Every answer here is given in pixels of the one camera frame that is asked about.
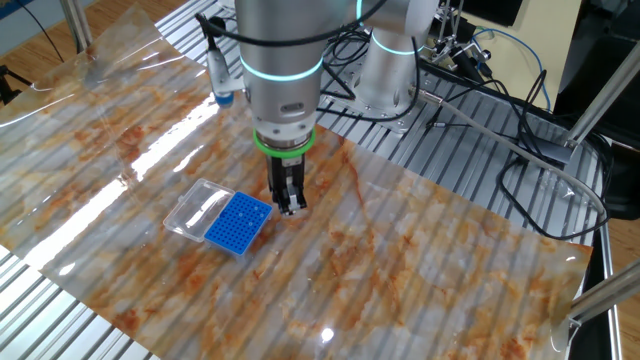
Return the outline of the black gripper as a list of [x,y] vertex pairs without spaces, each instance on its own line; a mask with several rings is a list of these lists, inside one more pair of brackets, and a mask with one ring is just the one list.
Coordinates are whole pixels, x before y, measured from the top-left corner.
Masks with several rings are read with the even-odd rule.
[[294,215],[305,209],[304,197],[305,156],[282,159],[268,156],[268,179],[272,200],[283,215]]

